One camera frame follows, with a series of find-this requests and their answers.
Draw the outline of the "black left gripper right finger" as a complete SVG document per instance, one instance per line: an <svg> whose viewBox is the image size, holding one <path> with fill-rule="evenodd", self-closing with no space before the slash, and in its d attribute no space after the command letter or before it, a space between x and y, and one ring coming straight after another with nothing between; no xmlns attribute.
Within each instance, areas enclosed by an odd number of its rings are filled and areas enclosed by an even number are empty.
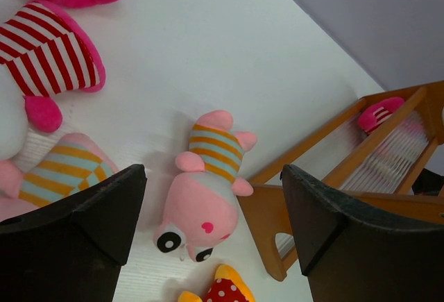
<svg viewBox="0 0 444 302"><path fill-rule="evenodd" d="M294 165L281 180L313 300L443 300L442 197L347 194Z"/></svg>

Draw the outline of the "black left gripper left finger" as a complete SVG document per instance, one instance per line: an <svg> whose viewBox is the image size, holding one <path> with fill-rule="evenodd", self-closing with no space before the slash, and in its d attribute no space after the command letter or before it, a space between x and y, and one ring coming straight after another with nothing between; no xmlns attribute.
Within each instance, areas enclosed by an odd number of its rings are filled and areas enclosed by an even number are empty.
<svg viewBox="0 0 444 302"><path fill-rule="evenodd" d="M146 187L143 165L1 221L2 301L111 301Z"/></svg>

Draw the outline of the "yellow bear plush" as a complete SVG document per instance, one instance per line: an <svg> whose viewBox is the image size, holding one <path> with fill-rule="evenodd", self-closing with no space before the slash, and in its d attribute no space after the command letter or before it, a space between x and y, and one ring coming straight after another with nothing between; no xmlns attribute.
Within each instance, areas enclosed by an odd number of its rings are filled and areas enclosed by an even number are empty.
<svg viewBox="0 0 444 302"><path fill-rule="evenodd" d="M230 265L219 265L214 280L200 297L185 291L178 297L179 302L255 302L255 297L239 273Z"/></svg>

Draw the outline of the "pink plush with wheels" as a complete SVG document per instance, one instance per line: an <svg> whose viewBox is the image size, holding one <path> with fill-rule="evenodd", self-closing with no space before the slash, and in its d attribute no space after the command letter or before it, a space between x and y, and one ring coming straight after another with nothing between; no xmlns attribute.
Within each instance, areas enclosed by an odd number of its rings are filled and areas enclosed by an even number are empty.
<svg viewBox="0 0 444 302"><path fill-rule="evenodd" d="M171 182L162 223L154 235L161 252L186 248L194 262L203 262L235 231L237 197L253 194L239 170L257 136L234 131L233 125L228 111L214 110L192 126L188 149L176 156L180 173Z"/></svg>

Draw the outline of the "white glasses plush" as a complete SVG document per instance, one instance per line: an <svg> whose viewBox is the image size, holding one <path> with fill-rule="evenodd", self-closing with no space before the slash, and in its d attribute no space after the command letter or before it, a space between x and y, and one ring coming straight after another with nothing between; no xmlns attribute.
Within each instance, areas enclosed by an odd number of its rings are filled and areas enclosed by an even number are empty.
<svg viewBox="0 0 444 302"><path fill-rule="evenodd" d="M373 104L360 114L357 123L365 134L370 135L393 115L404 102L405 100L401 97L391 97Z"/></svg>
<svg viewBox="0 0 444 302"><path fill-rule="evenodd" d="M98 92L105 67L86 32L65 8L118 0L31 0L1 24L1 159L23 148L28 127L57 131L62 113L57 94Z"/></svg>

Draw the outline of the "pink plush under left arm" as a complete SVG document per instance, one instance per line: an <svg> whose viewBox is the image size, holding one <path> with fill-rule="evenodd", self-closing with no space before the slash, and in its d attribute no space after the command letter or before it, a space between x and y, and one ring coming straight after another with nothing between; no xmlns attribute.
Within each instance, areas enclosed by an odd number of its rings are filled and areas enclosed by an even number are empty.
<svg viewBox="0 0 444 302"><path fill-rule="evenodd" d="M97 185L119 171L83 133L61 137L28 172L1 162L1 221L43 208Z"/></svg>

